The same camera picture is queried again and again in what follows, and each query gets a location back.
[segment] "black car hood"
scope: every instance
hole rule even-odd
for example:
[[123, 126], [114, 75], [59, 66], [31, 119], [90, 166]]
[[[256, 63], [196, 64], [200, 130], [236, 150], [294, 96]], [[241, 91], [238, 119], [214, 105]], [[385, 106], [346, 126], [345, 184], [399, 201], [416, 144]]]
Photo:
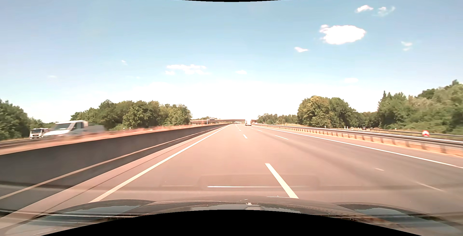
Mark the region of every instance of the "black car hood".
[[374, 203], [324, 203], [289, 197], [216, 196], [188, 201], [110, 200], [62, 209], [8, 228], [8, 236], [45, 235], [57, 231], [141, 215], [178, 211], [242, 209], [323, 215], [429, 235], [463, 235], [463, 226], [442, 218]]

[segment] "white truck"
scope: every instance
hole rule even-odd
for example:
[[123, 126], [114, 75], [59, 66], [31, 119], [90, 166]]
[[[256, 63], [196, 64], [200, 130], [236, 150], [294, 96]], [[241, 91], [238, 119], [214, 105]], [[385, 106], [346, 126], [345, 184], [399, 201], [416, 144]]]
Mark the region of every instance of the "white truck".
[[48, 132], [43, 134], [43, 138], [84, 135], [88, 133], [98, 133], [104, 131], [104, 126], [89, 126], [88, 121], [71, 120], [55, 123], [54, 127], [52, 127]]
[[34, 128], [29, 133], [29, 139], [43, 138], [43, 135], [48, 131], [48, 128]]

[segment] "asphalt road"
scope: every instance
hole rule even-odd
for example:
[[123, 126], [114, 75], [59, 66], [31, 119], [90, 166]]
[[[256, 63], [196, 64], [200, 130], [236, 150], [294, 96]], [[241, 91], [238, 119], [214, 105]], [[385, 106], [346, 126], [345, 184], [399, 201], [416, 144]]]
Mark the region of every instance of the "asphalt road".
[[[47, 188], [31, 193], [41, 193]], [[353, 139], [232, 124], [58, 192], [20, 212], [92, 201], [217, 195], [378, 203], [463, 212], [463, 158]], [[13, 218], [0, 218], [0, 227]]]

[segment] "concrete barrier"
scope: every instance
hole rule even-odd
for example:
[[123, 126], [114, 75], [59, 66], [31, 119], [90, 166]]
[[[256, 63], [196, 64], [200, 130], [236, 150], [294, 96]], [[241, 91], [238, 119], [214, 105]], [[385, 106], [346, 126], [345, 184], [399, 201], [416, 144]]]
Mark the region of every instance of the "concrete barrier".
[[42, 188], [64, 190], [226, 125], [141, 133], [0, 155], [0, 212], [18, 210], [57, 192], [36, 187], [25, 190], [30, 186], [43, 183]]

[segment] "bridge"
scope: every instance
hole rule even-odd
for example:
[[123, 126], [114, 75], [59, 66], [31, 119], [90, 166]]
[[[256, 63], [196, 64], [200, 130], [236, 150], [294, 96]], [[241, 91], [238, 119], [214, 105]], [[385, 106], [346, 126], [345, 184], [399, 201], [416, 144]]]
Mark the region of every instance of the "bridge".
[[235, 122], [244, 122], [245, 119], [215, 119], [215, 120], [206, 120], [206, 119], [201, 119], [201, 120], [191, 120], [192, 125], [203, 125], [207, 123], [235, 123]]

